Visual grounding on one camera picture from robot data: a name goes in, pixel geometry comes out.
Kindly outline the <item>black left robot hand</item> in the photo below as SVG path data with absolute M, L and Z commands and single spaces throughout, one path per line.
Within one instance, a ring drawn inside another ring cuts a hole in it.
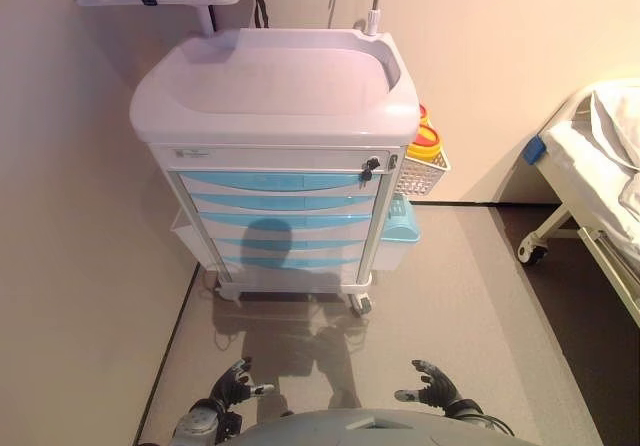
M 251 384 L 249 372 L 251 357 L 234 362 L 214 383 L 209 398 L 213 401 L 218 418 L 230 412 L 233 405 L 251 398 L 261 398 L 276 391 L 272 383 Z

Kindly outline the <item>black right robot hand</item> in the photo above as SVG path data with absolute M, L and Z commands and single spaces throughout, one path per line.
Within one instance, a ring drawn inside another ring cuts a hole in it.
M 419 402 L 433 408 L 440 408 L 446 416 L 454 416 L 457 403 L 463 398 L 452 380 L 428 361 L 414 359 L 411 364 L 421 374 L 420 379 L 425 386 L 415 390 L 397 390 L 394 398 L 400 402 Z

